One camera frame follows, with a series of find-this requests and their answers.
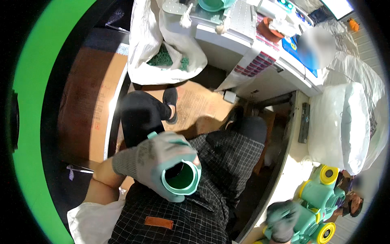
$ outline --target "mint green bowl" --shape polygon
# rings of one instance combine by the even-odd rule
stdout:
[[[209,12],[217,12],[230,7],[236,0],[199,0],[199,6]]]
[[[190,161],[184,161],[183,169],[180,173],[171,179],[165,178],[165,170],[161,174],[161,181],[163,182],[164,187],[176,195],[191,195],[198,188],[200,175],[202,172],[202,166],[194,165]]]

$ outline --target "blue label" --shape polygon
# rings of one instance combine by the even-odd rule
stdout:
[[[291,37],[291,41],[288,42],[285,38],[282,39],[282,47],[284,50],[286,50],[286,52],[288,52],[289,54],[291,54],[294,58],[296,58],[301,64],[302,62],[299,60],[298,58],[298,52],[296,51],[297,49],[297,46],[295,45],[294,41],[292,39],[295,39],[296,40],[296,37],[293,36]],[[317,70],[316,69],[310,69],[308,67],[306,67],[316,78],[318,78],[318,75],[317,75]]]

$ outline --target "glove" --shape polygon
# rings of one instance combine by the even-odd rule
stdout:
[[[299,218],[299,205],[291,200],[272,203],[267,209],[267,223],[271,227],[271,239],[286,243],[294,235],[294,226]]]
[[[350,179],[350,180],[348,181],[347,191],[351,191],[351,190],[352,190],[352,186],[353,186],[353,179]]]
[[[342,205],[344,204],[344,201],[342,198],[338,198],[337,201],[336,201],[336,205],[337,208],[341,207]]]
[[[112,169],[117,175],[131,176],[168,201],[179,203],[184,201],[184,196],[168,191],[163,186],[161,174],[182,160],[194,162],[195,158],[197,152],[184,136],[162,132],[117,153],[112,159]]]

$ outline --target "shoe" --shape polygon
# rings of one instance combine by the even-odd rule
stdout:
[[[174,105],[175,106],[175,114],[173,115],[172,119],[167,119],[166,122],[169,125],[174,125],[177,122],[177,90],[174,86],[168,86],[164,90],[163,94],[163,103],[167,105]]]
[[[242,119],[244,117],[244,108],[241,106],[236,106],[230,110],[227,115],[226,122],[220,127],[220,130],[226,130],[226,126],[230,123],[234,123],[235,121]]]

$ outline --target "yellow plastic wheel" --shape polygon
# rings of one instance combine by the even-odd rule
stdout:
[[[312,208],[312,209],[310,209],[313,213],[317,213],[318,212],[318,209],[316,209],[316,208]],[[320,214],[320,212],[318,212],[317,214],[316,214],[316,223],[318,224],[319,223],[319,220],[321,219],[321,214]]]
[[[317,243],[325,244],[327,243],[334,235],[336,231],[336,225],[333,222],[326,223],[317,235]]]
[[[267,228],[268,228],[268,225],[264,226],[264,228],[263,228],[263,234],[264,234],[264,235],[266,234]]]
[[[307,184],[309,181],[311,181],[311,180],[307,180],[307,181],[305,181],[305,182],[303,183],[301,189],[299,190],[299,198],[301,198],[303,189],[305,188],[306,184]]]
[[[319,174],[319,180],[324,185],[331,185],[337,180],[338,175],[339,175],[338,168],[324,165]]]

